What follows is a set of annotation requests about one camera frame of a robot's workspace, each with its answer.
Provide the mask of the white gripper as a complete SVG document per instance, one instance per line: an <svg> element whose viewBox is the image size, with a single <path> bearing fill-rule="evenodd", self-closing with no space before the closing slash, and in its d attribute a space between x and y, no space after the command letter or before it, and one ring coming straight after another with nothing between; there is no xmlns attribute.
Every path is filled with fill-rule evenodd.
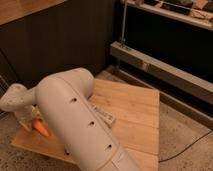
<svg viewBox="0 0 213 171"><path fill-rule="evenodd" d="M32 119L36 116L34 106L26 106L14 112L17 121L27 131L32 130Z"/></svg>

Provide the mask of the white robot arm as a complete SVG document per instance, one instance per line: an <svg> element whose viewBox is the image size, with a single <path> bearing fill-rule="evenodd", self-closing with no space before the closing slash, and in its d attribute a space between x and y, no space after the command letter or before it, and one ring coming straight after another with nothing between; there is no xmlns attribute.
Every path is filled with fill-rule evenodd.
<svg viewBox="0 0 213 171"><path fill-rule="evenodd" d="M35 87L11 85L0 109L27 114L37 106L82 171L141 171L89 103L94 77L85 68L51 74Z"/></svg>

